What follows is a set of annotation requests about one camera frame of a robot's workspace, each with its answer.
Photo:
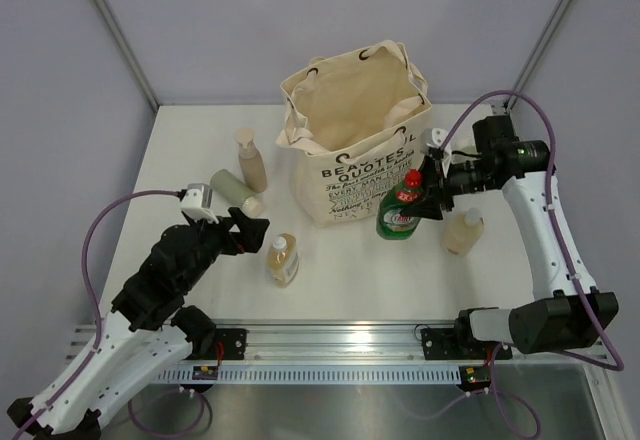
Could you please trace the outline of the green dish soap bottle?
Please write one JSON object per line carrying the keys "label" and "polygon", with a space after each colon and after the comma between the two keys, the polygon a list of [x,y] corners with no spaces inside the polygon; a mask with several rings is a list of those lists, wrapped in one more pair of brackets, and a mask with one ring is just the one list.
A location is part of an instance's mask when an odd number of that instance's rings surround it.
{"label": "green dish soap bottle", "polygon": [[383,198],[376,217],[376,232],[384,240],[405,240],[419,224],[417,217],[402,211],[423,192],[422,175],[411,169]]}

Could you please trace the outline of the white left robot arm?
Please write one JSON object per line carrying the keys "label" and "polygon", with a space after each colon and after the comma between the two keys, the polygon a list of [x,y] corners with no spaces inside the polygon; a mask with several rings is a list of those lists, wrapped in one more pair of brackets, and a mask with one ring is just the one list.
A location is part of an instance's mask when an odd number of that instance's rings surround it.
{"label": "white left robot arm", "polygon": [[221,255],[260,251],[270,222],[231,207],[226,217],[166,229],[125,281],[95,335],[49,387],[7,410],[18,434],[97,439],[108,414],[161,370],[221,354],[216,324],[186,296]]}

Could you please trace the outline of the clear amber soap bottle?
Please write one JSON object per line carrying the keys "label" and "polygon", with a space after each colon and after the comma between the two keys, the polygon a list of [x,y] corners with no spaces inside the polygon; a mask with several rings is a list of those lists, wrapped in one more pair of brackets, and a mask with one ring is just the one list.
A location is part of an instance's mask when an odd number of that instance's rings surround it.
{"label": "clear amber soap bottle", "polygon": [[281,233],[273,239],[267,254],[267,267],[275,283],[288,287],[297,275],[300,257],[296,238],[289,233]]}

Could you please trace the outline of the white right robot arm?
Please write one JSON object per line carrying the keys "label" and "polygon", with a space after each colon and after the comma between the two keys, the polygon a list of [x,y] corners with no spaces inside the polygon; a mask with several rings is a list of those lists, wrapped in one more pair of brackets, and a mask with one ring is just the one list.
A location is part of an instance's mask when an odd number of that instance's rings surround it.
{"label": "white right robot arm", "polygon": [[498,190],[515,217],[527,254],[533,301],[512,309],[471,308],[459,313],[453,345],[474,357],[488,344],[510,344],[524,354],[584,349],[619,311],[612,292],[601,291],[581,260],[559,199],[549,146],[522,140],[507,115],[472,126],[475,153],[463,163],[449,161],[443,129],[427,130],[419,171],[421,196],[405,211],[441,220],[457,195]]}

